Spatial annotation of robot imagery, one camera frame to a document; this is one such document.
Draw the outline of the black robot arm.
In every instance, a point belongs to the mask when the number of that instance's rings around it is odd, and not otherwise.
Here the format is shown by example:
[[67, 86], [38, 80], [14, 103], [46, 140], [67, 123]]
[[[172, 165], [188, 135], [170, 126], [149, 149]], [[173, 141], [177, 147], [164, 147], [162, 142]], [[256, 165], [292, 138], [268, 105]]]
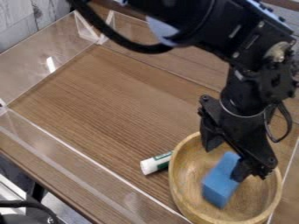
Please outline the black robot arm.
[[294, 31], [260, 0], [114, 0], [145, 14], [158, 38], [139, 44], [123, 36], [86, 0], [69, 0], [94, 27], [126, 49], [145, 54], [197, 46], [229, 63], [220, 98], [201, 98], [201, 136], [206, 150], [229, 143], [240, 154], [232, 177], [265, 178], [278, 166], [269, 124], [289, 112], [285, 101], [299, 88]]

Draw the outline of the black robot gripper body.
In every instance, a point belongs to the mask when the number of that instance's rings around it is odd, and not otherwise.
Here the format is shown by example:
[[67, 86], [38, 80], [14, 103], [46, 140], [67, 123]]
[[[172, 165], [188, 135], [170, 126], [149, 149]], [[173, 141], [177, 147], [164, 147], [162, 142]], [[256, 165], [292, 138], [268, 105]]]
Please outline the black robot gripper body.
[[225, 143], [238, 153], [240, 159], [252, 165], [252, 175], [266, 179], [278, 166], [277, 154], [268, 140], [268, 130], [262, 115], [234, 115], [222, 101], [209, 95], [200, 99], [200, 116], [209, 118], [218, 127]]

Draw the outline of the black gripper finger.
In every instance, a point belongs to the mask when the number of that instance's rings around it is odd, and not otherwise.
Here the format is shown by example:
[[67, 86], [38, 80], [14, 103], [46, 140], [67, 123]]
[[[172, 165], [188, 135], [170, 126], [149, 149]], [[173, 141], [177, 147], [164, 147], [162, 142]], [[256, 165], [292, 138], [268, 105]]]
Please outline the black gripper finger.
[[208, 152], [212, 152], [225, 143], [218, 127], [209, 118], [201, 119], [201, 136], [202, 146]]
[[241, 159], [233, 170], [232, 178], [237, 182], [242, 183], [246, 180], [246, 178], [252, 175], [252, 172], [253, 172], [253, 169], [252, 169], [252, 165], [249, 161], [245, 159]]

